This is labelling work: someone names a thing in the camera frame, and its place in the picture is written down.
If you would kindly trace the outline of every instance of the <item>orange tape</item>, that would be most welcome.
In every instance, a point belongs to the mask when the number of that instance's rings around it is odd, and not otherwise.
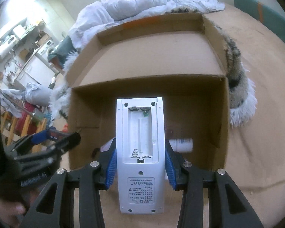
[[[125,24],[122,24],[122,28],[129,29],[133,27],[145,26],[148,24],[158,23],[160,21],[161,21],[160,16],[147,17],[147,18],[142,18],[139,20],[130,21]]]
[[[263,24],[264,23],[264,18],[263,18],[262,6],[263,6],[262,3],[260,3],[260,2],[257,3],[257,10],[259,12],[259,21]]]

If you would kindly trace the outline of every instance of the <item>white label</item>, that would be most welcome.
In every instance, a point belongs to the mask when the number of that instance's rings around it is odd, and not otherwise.
[[[152,204],[154,203],[155,178],[128,178],[129,203]]]

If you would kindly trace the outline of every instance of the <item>blue gripper part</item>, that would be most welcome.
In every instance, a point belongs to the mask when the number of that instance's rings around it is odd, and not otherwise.
[[[167,176],[168,176],[170,185],[172,186],[173,189],[175,189],[176,188],[175,169],[173,167],[173,164],[172,164],[170,155],[167,152],[167,149],[165,151],[166,151],[166,164],[165,164],[165,167],[166,167]]]
[[[116,155],[116,149],[115,149],[110,159],[110,162],[108,164],[108,167],[107,167],[107,178],[105,181],[105,187],[107,189],[109,189],[110,186],[113,184],[116,170],[117,170],[117,155]]]
[[[31,138],[31,143],[34,145],[38,145],[48,139],[47,131],[50,129],[56,129],[55,127],[50,127],[46,130],[43,130],[37,134],[34,134]]]

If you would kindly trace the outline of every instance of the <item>open cardboard box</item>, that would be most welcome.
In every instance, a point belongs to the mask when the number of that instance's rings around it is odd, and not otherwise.
[[[81,144],[70,168],[116,136],[118,98],[163,97],[166,138],[192,138],[184,155],[215,170],[225,163],[229,101],[225,41],[198,13],[173,13],[128,22],[98,33],[67,74],[72,87],[69,130]]]

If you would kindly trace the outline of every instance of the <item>screw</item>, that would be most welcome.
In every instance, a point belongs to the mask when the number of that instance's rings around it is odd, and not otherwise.
[[[99,162],[98,161],[92,161],[90,166],[92,167],[97,167],[99,165]]]
[[[183,166],[189,168],[189,167],[192,166],[192,164],[191,164],[191,162],[189,162],[189,161],[185,161],[185,162],[183,163]]]
[[[225,175],[225,173],[226,173],[226,171],[224,169],[222,169],[222,168],[218,169],[218,174]]]
[[[48,158],[48,163],[51,164],[54,162],[54,159],[52,157]]]
[[[56,171],[57,174],[61,175],[64,173],[64,169],[63,168],[60,168]]]

